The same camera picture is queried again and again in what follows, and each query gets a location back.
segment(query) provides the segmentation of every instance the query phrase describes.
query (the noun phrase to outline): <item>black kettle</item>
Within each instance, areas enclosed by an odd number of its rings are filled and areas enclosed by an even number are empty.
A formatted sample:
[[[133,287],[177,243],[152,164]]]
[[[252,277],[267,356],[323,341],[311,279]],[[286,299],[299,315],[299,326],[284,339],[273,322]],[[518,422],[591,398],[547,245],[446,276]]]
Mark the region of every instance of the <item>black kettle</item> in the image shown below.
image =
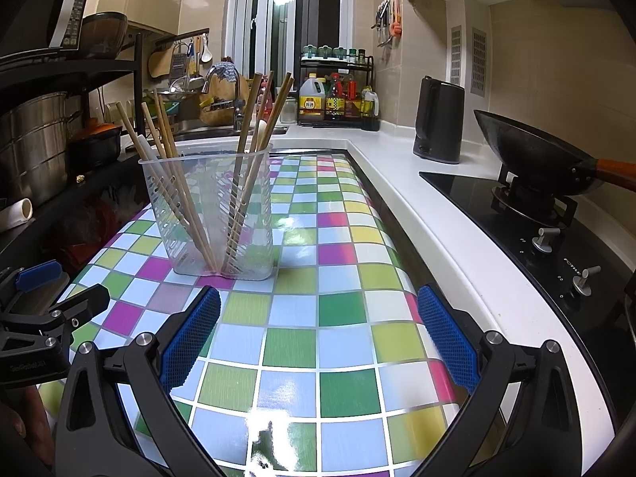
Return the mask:
[[[426,76],[420,88],[413,154],[457,164],[462,130],[463,87]]]

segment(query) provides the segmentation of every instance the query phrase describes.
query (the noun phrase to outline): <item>colorful checkered tablecloth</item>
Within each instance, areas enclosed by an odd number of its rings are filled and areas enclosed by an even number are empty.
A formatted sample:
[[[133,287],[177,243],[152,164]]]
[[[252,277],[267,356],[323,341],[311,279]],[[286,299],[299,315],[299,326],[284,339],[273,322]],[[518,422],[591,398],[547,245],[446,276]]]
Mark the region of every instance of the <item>colorful checkered tablecloth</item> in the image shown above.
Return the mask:
[[[111,295],[108,310],[74,333],[72,349],[155,332],[212,285],[220,321],[172,396],[228,476],[406,477],[458,410],[413,286],[344,155],[270,164],[270,278],[174,273],[148,206],[62,296],[95,283]],[[161,462],[130,388],[120,389],[144,453]],[[41,387],[53,416],[61,391],[59,382]]]

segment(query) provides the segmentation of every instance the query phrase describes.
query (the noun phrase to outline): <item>wooden cutting board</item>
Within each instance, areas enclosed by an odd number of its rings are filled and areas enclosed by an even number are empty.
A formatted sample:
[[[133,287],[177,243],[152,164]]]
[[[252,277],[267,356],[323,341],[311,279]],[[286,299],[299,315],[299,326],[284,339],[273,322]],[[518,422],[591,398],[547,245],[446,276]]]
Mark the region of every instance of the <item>wooden cutting board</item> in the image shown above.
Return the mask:
[[[148,74],[153,79],[167,77],[170,73],[170,64],[173,58],[173,49],[167,48],[159,52],[153,52],[148,58]]]

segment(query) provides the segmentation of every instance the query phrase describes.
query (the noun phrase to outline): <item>stove knob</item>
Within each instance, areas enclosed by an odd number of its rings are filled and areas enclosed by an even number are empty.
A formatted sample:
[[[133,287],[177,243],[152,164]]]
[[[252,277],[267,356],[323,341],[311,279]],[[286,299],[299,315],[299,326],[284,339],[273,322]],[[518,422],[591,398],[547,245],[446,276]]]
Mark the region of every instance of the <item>stove knob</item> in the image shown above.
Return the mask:
[[[542,253],[552,252],[552,241],[561,234],[558,227],[540,227],[539,236],[532,239],[532,245]]]
[[[575,276],[572,278],[572,286],[581,296],[591,296],[592,289],[589,287],[588,278],[597,273],[600,273],[600,265],[595,265],[589,269],[583,269],[581,276]]]

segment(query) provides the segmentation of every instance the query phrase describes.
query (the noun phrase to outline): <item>microwave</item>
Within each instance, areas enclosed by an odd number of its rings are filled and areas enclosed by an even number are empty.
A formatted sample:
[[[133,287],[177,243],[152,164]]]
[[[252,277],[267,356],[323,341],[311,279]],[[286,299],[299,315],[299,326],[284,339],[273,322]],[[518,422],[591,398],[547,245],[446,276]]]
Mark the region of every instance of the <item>microwave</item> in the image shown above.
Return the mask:
[[[0,41],[0,63],[77,50],[86,0],[24,0]]]

